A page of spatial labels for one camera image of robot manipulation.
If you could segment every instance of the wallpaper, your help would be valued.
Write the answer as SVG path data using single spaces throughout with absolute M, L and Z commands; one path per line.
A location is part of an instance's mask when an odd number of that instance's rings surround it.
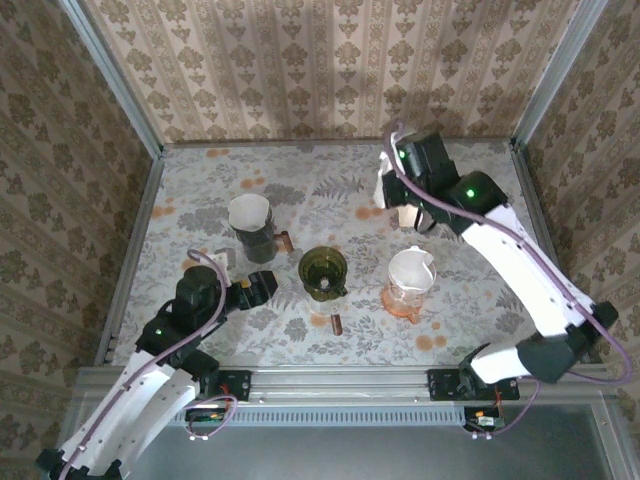
M 150 158 L 54 1 L 0 1 L 0 478 L 57 440 Z
M 577 0 L 84 0 L 166 143 L 509 137 Z
M 640 368 L 640 2 L 610 0 L 529 151 L 560 262 Z M 619 356 L 599 349 L 619 374 Z M 640 376 L 618 391 L 640 440 Z

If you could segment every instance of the orange spot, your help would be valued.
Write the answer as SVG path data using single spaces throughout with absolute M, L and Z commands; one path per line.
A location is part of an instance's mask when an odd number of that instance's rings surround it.
M 314 327 L 324 327 L 331 323 L 331 317 L 325 315 L 318 315 L 317 313 L 311 314 L 311 325 Z
M 416 347 L 418 347 L 418 350 L 428 352 L 433 348 L 433 341 L 427 335 L 420 335 L 416 338 Z
M 160 218 L 163 214 L 164 208 L 162 208 L 160 205 L 156 205 L 155 207 L 153 207 L 153 210 L 151 212 L 151 218 Z
M 356 210 L 356 218 L 358 220 L 366 220 L 370 216 L 371 214 L 369 213 L 369 209 L 367 207 L 360 207 Z

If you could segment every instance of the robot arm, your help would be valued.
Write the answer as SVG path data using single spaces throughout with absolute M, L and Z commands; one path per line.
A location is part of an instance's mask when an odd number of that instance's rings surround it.
M 216 260 L 226 266 L 225 254 Z M 65 469 L 68 480 L 126 478 L 178 412 L 198 397 L 223 393 L 219 363 L 198 350 L 198 345 L 234 310 L 266 303 L 278 285 L 270 271 L 252 273 L 233 284 L 226 269 L 220 273 L 224 278 L 218 279 L 213 269 L 203 265 L 185 271 L 176 286 L 176 297 L 145 325 L 136 352 L 96 411 L 59 450 L 44 450 L 38 457 L 36 463 L 49 478 L 58 479 Z M 218 311 L 215 323 L 206 327 Z M 160 354 L 183 340 L 188 342 L 187 337 L 203 327 L 207 329 L 204 335 L 154 363 Z
M 557 269 L 524 230 L 506 195 L 489 176 L 473 172 L 460 177 L 438 135 L 411 135 L 399 141 L 393 133 L 390 137 L 386 140 L 391 149 L 386 148 L 381 154 L 382 166 L 374 193 L 377 205 L 381 208 L 413 205 L 419 215 L 416 225 L 422 212 L 428 212 L 435 222 L 448 225 L 504 278 L 531 314 L 538 331 L 518 344 L 488 344 L 472 352 L 460 365 L 460 393 L 476 398 L 488 385 L 529 375 L 543 382 L 556 382 L 600 336 L 580 310 L 592 314 L 605 328 L 617 319 L 616 310 L 608 302 L 594 304 Z M 389 154 L 395 156 L 402 173 L 427 194 L 480 215 L 480 219 L 488 219 L 487 223 L 493 220 L 515 231 L 521 240 L 516 242 L 485 222 L 473 221 L 425 201 L 397 177 Z M 522 240 L 530 245 L 542 265 L 523 249 Z M 567 302 L 549 272 L 555 274 L 584 309 Z

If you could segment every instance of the clear glass mug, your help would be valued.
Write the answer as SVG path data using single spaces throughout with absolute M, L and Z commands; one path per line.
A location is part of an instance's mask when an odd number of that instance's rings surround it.
M 389 262 L 389 281 L 380 293 L 384 308 L 392 315 L 420 322 L 420 308 L 436 281 L 433 255 L 413 246 Z

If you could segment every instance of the green glass cup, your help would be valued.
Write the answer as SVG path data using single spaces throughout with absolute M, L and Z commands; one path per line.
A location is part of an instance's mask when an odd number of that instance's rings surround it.
M 311 295 L 311 311 L 331 317 L 336 336 L 342 335 L 342 322 L 338 313 L 340 298 L 347 294 L 347 261 L 331 247 L 316 247 L 305 253 L 298 264 L 298 275 L 305 291 Z
M 305 253 L 298 264 L 298 275 L 305 291 L 316 302 L 344 297 L 347 289 L 347 261 L 335 248 L 316 247 Z

